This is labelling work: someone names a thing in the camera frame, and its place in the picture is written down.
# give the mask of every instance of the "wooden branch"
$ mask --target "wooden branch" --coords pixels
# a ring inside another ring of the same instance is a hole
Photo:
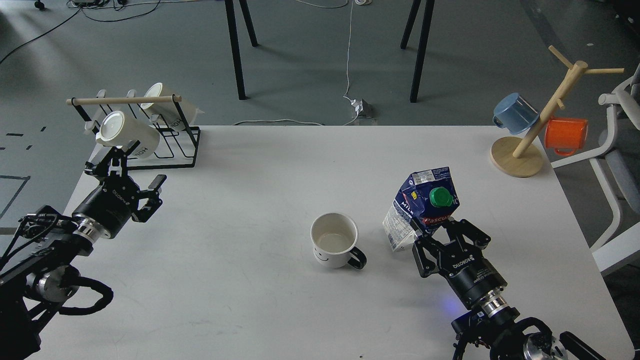
[[[555,55],[556,58],[558,58],[558,60],[560,60],[569,69],[573,67],[573,64],[569,60],[567,60],[567,58],[565,58],[564,55],[562,55],[553,45],[549,46],[549,51],[551,51],[551,53],[553,53],[553,55]]]
[[[518,147],[513,151],[514,158],[522,157],[522,154],[524,154],[527,148],[529,148],[531,143],[533,143],[533,140],[536,139],[540,131],[542,131],[545,125],[547,125],[551,116],[553,116],[558,109],[558,99],[564,99],[567,94],[569,94],[573,86],[582,77],[588,67],[589,65],[584,61],[576,61],[575,64],[573,64],[571,69],[566,73],[562,83],[560,83],[560,86],[558,86],[556,92],[553,94],[551,99],[549,99],[545,108],[540,112],[540,119],[538,119],[535,125],[529,129],[524,138],[522,138]]]
[[[622,74],[625,68],[619,67],[616,69],[589,69],[585,71],[585,74]]]
[[[90,99],[67,99],[67,105],[107,105],[107,104],[144,104],[145,102],[181,102],[180,95],[150,97],[92,97]]]

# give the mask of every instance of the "mug handle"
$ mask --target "mug handle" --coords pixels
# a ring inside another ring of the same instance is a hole
[[[101,136],[96,136],[95,142],[97,142],[97,143],[99,143],[100,145],[103,145],[103,146],[111,146],[111,144],[108,143],[107,141],[105,141],[105,139],[103,139]]]
[[[560,151],[559,149],[554,149],[554,151],[556,152],[556,154],[560,155],[560,156],[569,156],[569,155],[573,155],[573,153],[575,153],[576,149],[570,150],[570,151]]]
[[[498,117],[495,116],[493,117],[493,123],[501,129],[505,127],[505,125],[500,120],[498,120]]]
[[[353,247],[353,249],[351,249],[349,252],[351,253],[351,255],[356,257],[349,259],[349,265],[360,270],[367,264],[367,257],[364,256],[364,253],[357,247]]]

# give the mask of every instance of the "black table leg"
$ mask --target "black table leg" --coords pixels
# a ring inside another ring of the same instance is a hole
[[[253,30],[253,22],[251,21],[251,14],[249,13],[249,6],[246,4],[246,0],[239,0],[240,9],[242,9],[242,16],[244,17],[244,23],[246,24],[246,30],[249,32],[249,39],[251,40],[251,46],[257,47],[258,40],[255,38],[255,30]]]
[[[424,65],[424,55],[427,51],[427,40],[429,40],[429,29],[431,28],[431,17],[435,0],[427,0],[424,8],[424,18],[422,20],[422,31],[420,32],[420,43],[418,44],[418,57],[415,59],[415,70],[413,71],[413,84],[411,85],[410,102],[418,101],[418,89],[422,77],[422,66]]]
[[[238,88],[238,99],[247,100],[244,92],[244,78],[242,76],[242,63],[240,60],[240,47],[238,44],[238,32],[236,28],[236,12],[234,11],[233,0],[225,0],[227,11],[227,24],[229,25],[229,40],[231,41],[231,55],[234,59],[234,70],[236,72],[236,85]]]
[[[411,30],[413,29],[413,23],[415,22],[415,16],[418,15],[418,8],[422,0],[413,0],[411,5],[411,11],[409,11],[409,19],[406,20],[406,26],[404,27],[404,34],[402,35],[402,41],[400,42],[400,49],[406,49],[406,43],[409,42],[409,36],[411,36]]]

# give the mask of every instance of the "chair leg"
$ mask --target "chair leg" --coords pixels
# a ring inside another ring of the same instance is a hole
[[[611,211],[613,212],[613,219],[611,220],[611,225],[600,235],[600,237],[596,240],[596,242],[591,246],[591,252],[598,250],[602,245],[604,245],[611,236],[618,230],[620,223],[622,221],[622,210],[620,208],[620,202],[616,197],[616,194],[613,193],[613,189],[611,187],[611,183],[607,179],[607,176],[604,174],[602,170],[602,166],[598,162],[598,159],[589,159],[591,163],[591,167],[593,167],[593,172],[596,174],[598,178],[598,182],[600,183],[600,187],[602,187],[602,191],[604,192],[605,197],[607,198],[607,202],[611,207]]]
[[[602,276],[640,259],[640,222],[593,252]]]

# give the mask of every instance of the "orange mug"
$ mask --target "orange mug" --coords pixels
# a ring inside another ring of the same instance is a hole
[[[545,147],[552,147],[556,154],[569,156],[584,146],[588,121],[568,117],[551,117],[545,131]]]

